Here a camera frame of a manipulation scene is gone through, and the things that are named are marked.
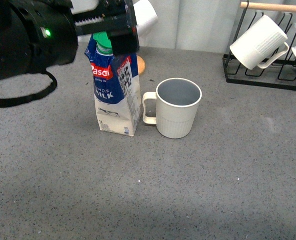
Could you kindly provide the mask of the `black gripper finger carton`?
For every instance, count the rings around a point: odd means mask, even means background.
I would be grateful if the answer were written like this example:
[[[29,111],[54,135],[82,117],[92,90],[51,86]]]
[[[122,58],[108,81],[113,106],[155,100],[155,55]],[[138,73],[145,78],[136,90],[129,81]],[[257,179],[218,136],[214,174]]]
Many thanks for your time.
[[[114,55],[127,55],[139,51],[139,39],[136,32],[115,35],[109,34]]]

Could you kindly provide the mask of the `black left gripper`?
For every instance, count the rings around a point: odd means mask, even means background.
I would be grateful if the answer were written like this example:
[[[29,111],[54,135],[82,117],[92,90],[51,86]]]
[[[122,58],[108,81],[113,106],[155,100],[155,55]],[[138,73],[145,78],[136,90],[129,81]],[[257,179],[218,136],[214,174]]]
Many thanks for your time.
[[[99,0],[74,10],[70,0],[0,0],[0,80],[70,64],[78,37],[100,32],[137,33],[133,2]]]

